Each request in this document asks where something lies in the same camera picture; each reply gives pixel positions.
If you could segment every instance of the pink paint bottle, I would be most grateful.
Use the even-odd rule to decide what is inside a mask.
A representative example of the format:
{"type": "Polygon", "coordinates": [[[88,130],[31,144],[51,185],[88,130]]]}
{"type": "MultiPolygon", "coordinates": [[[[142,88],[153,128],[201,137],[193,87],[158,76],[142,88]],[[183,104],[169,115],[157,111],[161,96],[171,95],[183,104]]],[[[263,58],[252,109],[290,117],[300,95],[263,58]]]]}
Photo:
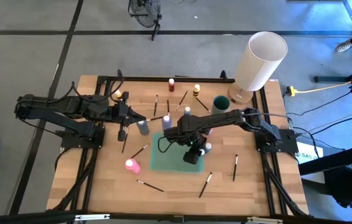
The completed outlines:
{"type": "Polygon", "coordinates": [[[134,159],[128,159],[125,162],[125,168],[132,171],[134,174],[140,173],[140,166],[134,159]]]}

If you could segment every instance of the red paint bottle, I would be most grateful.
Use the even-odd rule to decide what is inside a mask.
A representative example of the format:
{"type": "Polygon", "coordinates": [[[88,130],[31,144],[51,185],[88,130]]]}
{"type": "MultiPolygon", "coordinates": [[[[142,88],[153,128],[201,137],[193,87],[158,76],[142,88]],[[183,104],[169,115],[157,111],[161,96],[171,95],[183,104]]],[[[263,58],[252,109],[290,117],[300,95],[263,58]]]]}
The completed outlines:
{"type": "Polygon", "coordinates": [[[175,80],[173,78],[169,78],[169,91],[175,91],[175,80]]]}

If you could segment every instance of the concrete floor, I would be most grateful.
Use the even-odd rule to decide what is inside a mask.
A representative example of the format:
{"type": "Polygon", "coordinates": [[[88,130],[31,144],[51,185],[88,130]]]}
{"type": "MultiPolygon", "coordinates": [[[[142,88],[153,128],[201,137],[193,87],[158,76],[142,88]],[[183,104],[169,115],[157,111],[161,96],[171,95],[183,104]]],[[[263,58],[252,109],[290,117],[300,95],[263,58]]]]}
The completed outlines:
{"type": "MultiPolygon", "coordinates": [[[[0,29],[68,29],[77,0],[0,0],[0,29]]],[[[352,30],[341,2],[185,0],[162,1],[163,30],[352,30]]],[[[126,12],[127,1],[85,1],[77,30],[144,30],[126,12]]],[[[283,88],[298,90],[326,86],[315,75],[352,73],[352,49],[335,53],[348,37],[284,37],[289,53],[274,72],[283,88]]],[[[57,90],[62,95],[80,75],[218,77],[234,73],[249,36],[160,35],[74,36],[57,90]]],[[[34,129],[14,119],[20,95],[44,96],[53,78],[65,38],[63,36],[0,36],[0,215],[5,214],[21,171],[34,129]]],[[[345,87],[286,97],[288,112],[300,113],[347,93],[345,87]]],[[[305,129],[352,112],[352,97],[293,117],[305,129]]],[[[352,147],[352,121],[316,136],[335,147],[352,147]]],[[[35,161],[21,212],[45,210],[53,179],[59,138],[45,133],[35,161]]],[[[310,213],[320,218],[352,220],[350,209],[329,196],[305,189],[310,213]]]]}

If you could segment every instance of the wooden tabletop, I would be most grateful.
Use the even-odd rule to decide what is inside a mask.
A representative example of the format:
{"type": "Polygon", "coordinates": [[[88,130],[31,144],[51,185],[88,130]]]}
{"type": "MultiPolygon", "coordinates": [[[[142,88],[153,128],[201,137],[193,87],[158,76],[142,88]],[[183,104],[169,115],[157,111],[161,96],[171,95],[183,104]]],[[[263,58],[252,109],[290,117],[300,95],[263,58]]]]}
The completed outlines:
{"type": "MultiPolygon", "coordinates": [[[[96,76],[82,76],[78,91],[81,94],[93,94],[96,76]]],[[[167,100],[170,103],[172,126],[183,115],[185,106],[192,109],[197,116],[209,115],[192,92],[196,83],[176,83],[175,91],[168,91],[166,82],[124,82],[121,91],[129,91],[129,106],[147,118],[153,118],[155,96],[159,95],[157,116],[167,114],[167,100]],[[181,107],[176,107],[184,93],[188,91],[181,107]]],[[[199,83],[199,99],[209,109],[217,95],[227,95],[227,83],[199,83]]],[[[265,85],[266,98],[270,113],[285,114],[278,81],[271,80],[265,85]]],[[[252,107],[231,104],[231,109],[252,107]]],[[[271,123],[279,128],[288,128],[286,118],[271,117],[271,123]]],[[[89,212],[111,213],[150,213],[150,214],[184,214],[184,215],[269,215],[264,174],[253,133],[237,126],[215,128],[208,137],[212,150],[205,154],[204,172],[196,174],[180,172],[159,172],[150,170],[152,135],[162,130],[161,120],[150,121],[150,134],[142,136],[136,126],[129,127],[124,153],[123,142],[117,141],[118,124],[106,123],[106,136],[103,147],[99,150],[93,186],[91,190],[89,212]],[[124,167],[124,163],[141,147],[150,143],[135,160],[140,164],[141,172],[133,174],[124,167]],[[233,182],[235,154],[239,155],[236,179],[233,182]],[[212,172],[212,178],[202,198],[200,191],[212,172]],[[142,180],[165,192],[142,185],[142,180]]],[[[308,212],[302,182],[296,160],[290,155],[278,153],[282,183],[295,203],[304,212],[308,212]]],[[[81,149],[71,149],[58,162],[47,208],[56,206],[75,182],[81,149]]],[[[77,208],[81,208],[84,193],[81,188],[77,208]]],[[[276,211],[280,213],[277,191],[273,186],[276,211]]]]}

